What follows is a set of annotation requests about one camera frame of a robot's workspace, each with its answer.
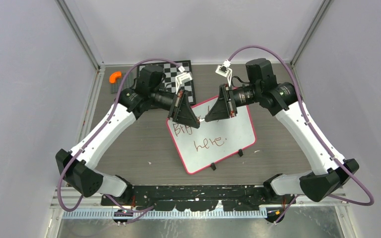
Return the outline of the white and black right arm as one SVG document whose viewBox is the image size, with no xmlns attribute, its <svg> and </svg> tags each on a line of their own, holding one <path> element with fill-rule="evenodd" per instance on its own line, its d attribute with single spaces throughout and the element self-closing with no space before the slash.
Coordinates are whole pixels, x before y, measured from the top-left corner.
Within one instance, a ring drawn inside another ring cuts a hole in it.
<svg viewBox="0 0 381 238">
<path fill-rule="evenodd" d="M 323 138 L 315 122 L 308 114 L 306 105 L 298 100 L 292 83 L 277 83 L 272 64 L 265 58 L 254 59 L 245 65 L 249 83 L 233 88 L 222 84 L 214 106 L 204 120 L 217 121 L 237 116 L 242 106 L 259 103 L 267 109 L 293 136 L 305 154 L 311 169 L 305 173 L 277 174 L 263 183 L 264 199 L 277 203 L 283 195 L 305 195 L 314 202 L 340 189 L 350 179 L 346 171 L 355 173 L 359 164 L 355 159 L 346 160 Z"/>
</svg>

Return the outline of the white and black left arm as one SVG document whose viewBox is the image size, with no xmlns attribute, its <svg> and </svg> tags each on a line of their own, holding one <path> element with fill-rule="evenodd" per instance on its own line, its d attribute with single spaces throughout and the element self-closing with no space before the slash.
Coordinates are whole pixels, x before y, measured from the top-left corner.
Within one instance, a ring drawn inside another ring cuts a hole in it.
<svg viewBox="0 0 381 238">
<path fill-rule="evenodd" d="M 58 169 L 64 181 L 83 197 L 95 193 L 108 194 L 120 205 L 129 204 L 132 191 L 127 188 L 128 183 L 119 176 L 98 172 L 96 167 L 118 136 L 153 106 L 168 111 L 167 119 L 172 122 L 200 127 L 185 89 L 185 83 L 192 81 L 192 75 L 182 66 L 179 72 L 174 79 L 176 89 L 171 93 L 162 89 L 166 75 L 161 66 L 148 64 L 142 68 L 134 85 L 121 91 L 106 117 L 69 151 L 61 149 L 56 154 Z"/>
</svg>

